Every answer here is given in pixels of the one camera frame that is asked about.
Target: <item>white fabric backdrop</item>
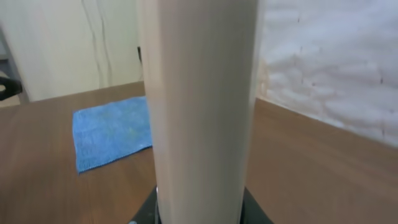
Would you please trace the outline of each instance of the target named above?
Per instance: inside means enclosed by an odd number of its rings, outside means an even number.
[[[398,146],[398,1],[268,0],[257,96]]]

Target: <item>gray cylindrical object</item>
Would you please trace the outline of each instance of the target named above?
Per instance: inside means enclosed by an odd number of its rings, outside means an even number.
[[[163,224],[239,222],[259,0],[139,0]]]

